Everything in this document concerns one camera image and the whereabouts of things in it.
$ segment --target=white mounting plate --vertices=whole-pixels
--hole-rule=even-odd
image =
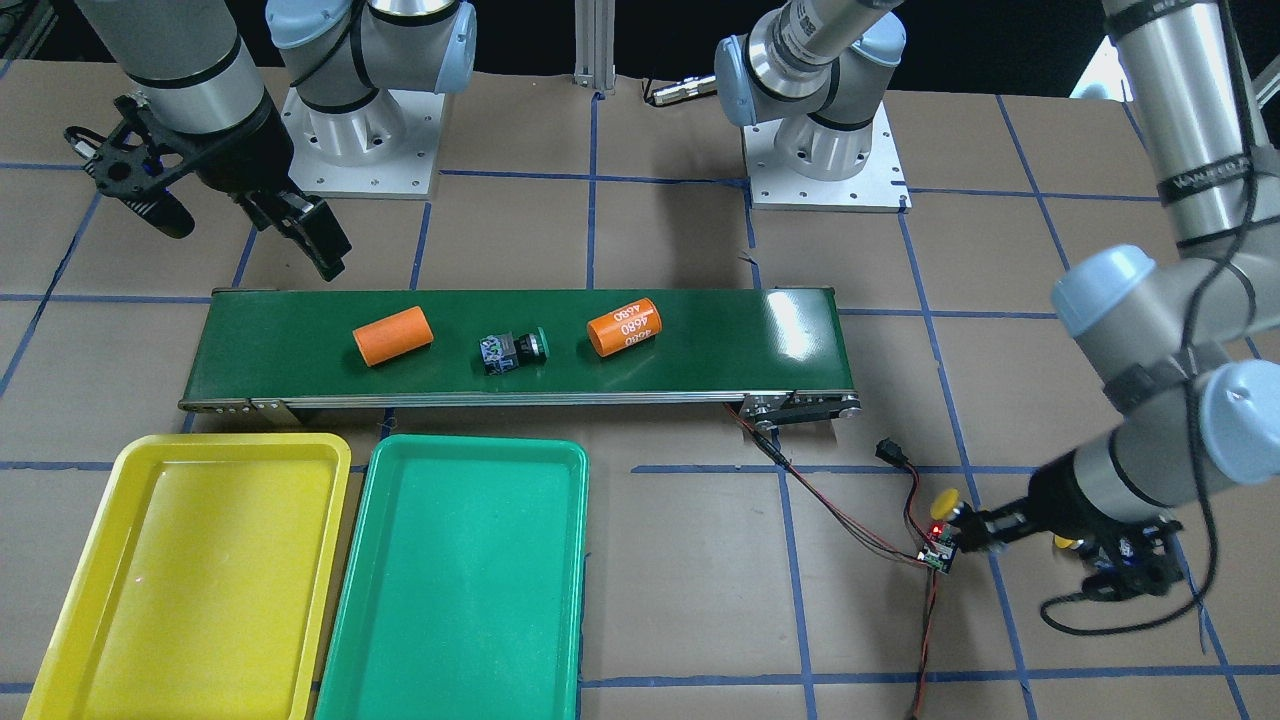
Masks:
[[[334,165],[316,152],[303,135],[306,105],[291,88],[280,113],[293,140],[289,177],[305,192],[321,197],[378,197],[426,200],[435,179],[435,154],[440,146],[444,96],[434,92],[392,90],[404,115],[407,135],[397,152],[372,165]]]
[[[847,213],[897,213],[911,208],[902,163],[888,127],[884,105],[876,110],[872,154],[863,172],[846,181],[817,181],[801,176],[773,150],[773,136],[782,120],[742,128],[746,174],[751,178],[751,205],[760,210],[844,210]]]

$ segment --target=green conveyor belt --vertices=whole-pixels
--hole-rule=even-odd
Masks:
[[[602,359],[586,322],[640,297],[662,332]],[[435,341],[365,366],[351,331],[412,305]],[[549,359],[486,375],[479,341],[545,329]],[[852,395],[835,297],[799,290],[220,291],[180,406],[558,405]]]

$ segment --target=orange can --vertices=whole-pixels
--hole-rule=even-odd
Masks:
[[[370,368],[435,340],[431,325],[426,323],[426,315],[416,305],[356,328],[351,334],[356,337],[356,347],[360,348],[365,365]]]
[[[586,337],[591,338],[591,347],[600,357],[608,357],[660,332],[662,316],[648,297],[628,302],[586,324]]]

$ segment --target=black connector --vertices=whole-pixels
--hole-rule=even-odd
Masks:
[[[900,470],[906,469],[906,466],[911,462],[906,459],[906,454],[902,452],[902,448],[888,438],[876,443],[876,457]]]

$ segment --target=yellow plastic bin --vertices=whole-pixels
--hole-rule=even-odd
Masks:
[[[349,468],[330,434],[124,448],[24,720],[302,720]]]

